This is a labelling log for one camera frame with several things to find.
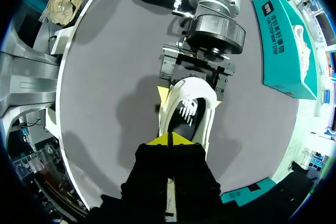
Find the white shoe on box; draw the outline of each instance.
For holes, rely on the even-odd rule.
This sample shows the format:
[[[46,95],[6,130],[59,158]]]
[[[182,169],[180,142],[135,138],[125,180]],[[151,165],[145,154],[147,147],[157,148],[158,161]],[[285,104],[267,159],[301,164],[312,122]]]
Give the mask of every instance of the white shoe on box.
[[[217,104],[217,95],[205,80],[182,79],[170,88],[166,103],[160,108],[159,136],[176,132],[202,144],[207,153]]]
[[[309,69],[309,57],[311,51],[307,47],[307,43],[305,43],[305,41],[303,40],[304,30],[305,30],[304,27],[301,25],[293,26],[295,42],[298,47],[299,60],[301,65],[301,79],[303,81],[306,78]]]

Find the shoe logo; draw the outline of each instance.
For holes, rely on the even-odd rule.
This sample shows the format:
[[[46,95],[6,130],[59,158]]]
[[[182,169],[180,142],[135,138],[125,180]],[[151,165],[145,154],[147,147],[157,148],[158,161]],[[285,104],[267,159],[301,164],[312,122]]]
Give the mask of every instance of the shoe logo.
[[[184,107],[180,108],[179,114],[184,118],[184,120],[187,121],[189,127],[191,127],[191,124],[193,123],[193,117],[197,111],[197,103],[191,100],[183,100],[182,104]]]

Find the clothing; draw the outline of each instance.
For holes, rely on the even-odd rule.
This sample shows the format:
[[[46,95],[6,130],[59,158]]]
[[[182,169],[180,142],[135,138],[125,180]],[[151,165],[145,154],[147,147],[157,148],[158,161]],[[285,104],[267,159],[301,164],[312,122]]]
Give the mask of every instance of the clothing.
[[[40,20],[48,18],[55,24],[66,26],[74,19],[82,2],[83,0],[49,0]]]
[[[291,168],[293,171],[299,171],[304,173],[309,179],[314,182],[313,188],[321,180],[321,171],[317,171],[314,167],[309,166],[307,170],[303,169],[298,163],[292,162]]]
[[[303,169],[298,163],[296,162],[292,162],[291,164],[291,168],[293,171],[295,172],[301,172],[301,173],[304,173],[304,174],[307,174],[308,173],[308,170],[305,170]]]

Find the cable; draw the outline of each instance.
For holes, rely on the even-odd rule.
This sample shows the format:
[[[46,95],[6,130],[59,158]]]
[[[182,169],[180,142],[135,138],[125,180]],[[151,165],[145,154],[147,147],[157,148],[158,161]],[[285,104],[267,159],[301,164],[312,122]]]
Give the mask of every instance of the cable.
[[[32,126],[34,126],[34,125],[42,125],[42,124],[37,124],[37,122],[40,121],[40,120],[41,120],[41,119],[36,120],[36,122],[33,123],[32,125],[28,125],[28,122],[24,122],[24,123],[27,124],[27,126],[22,126],[22,125],[21,125],[21,128],[29,128],[29,127],[32,127]]]
[[[50,40],[51,39],[54,39],[54,38],[57,38],[57,35],[54,35],[54,36],[50,36],[50,23],[49,23],[49,19],[46,17],[46,21],[48,23],[48,32],[49,32],[49,39],[48,39],[48,52],[49,54],[51,54],[50,52]]]
[[[49,19],[46,17],[46,21],[48,23],[48,31],[49,31],[49,39],[48,39],[48,52],[50,54],[50,26],[49,26]]]

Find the floor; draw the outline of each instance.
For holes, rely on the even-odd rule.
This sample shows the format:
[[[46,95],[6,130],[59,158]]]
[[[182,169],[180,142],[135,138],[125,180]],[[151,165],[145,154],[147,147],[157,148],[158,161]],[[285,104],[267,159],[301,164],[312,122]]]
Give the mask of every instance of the floor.
[[[297,11],[297,13],[303,18],[302,14],[299,12],[299,10],[296,8],[295,3],[290,3],[293,8]],[[308,30],[308,34],[311,38],[312,44],[312,35],[311,32]],[[316,66],[318,67],[318,58],[315,58],[316,60]],[[312,125],[313,125],[313,118],[317,111],[319,110],[319,107],[321,106],[322,102],[322,94],[323,94],[323,86],[321,82],[321,77],[318,75],[318,98],[316,101],[312,100],[302,100],[299,101],[299,108],[297,113],[297,120],[294,126],[293,135],[291,137],[291,140],[288,144],[287,150],[284,154],[284,157],[278,167],[278,169],[275,171],[271,179],[275,181],[276,183],[283,180],[291,171],[288,170],[288,167],[292,161],[296,161],[298,164],[301,164],[302,162],[308,162],[308,160],[305,160],[305,147],[304,142],[306,138],[308,137],[309,133],[311,132]]]

